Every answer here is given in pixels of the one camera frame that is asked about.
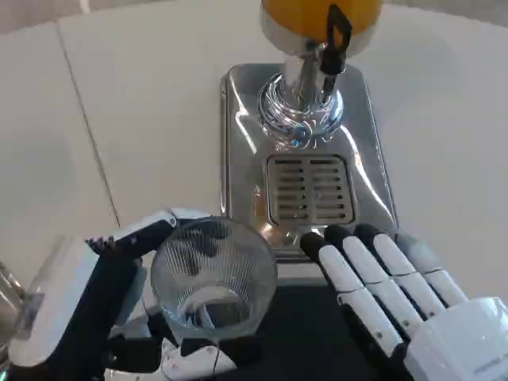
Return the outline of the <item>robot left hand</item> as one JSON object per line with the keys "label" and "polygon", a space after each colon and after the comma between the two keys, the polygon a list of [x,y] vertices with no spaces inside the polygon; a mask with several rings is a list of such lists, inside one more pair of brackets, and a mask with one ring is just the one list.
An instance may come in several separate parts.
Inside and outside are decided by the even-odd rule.
{"label": "robot left hand", "polygon": [[215,380],[261,359],[276,281],[257,231],[195,210],[65,237],[27,290],[6,379]]}

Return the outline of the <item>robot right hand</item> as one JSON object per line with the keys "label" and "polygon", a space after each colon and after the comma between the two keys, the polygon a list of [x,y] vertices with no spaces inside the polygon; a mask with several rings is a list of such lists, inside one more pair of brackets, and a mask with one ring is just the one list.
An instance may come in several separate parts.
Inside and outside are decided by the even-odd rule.
{"label": "robot right hand", "polygon": [[372,225],[330,225],[304,234],[300,247],[381,379],[506,379],[505,303],[469,298],[424,242]]}

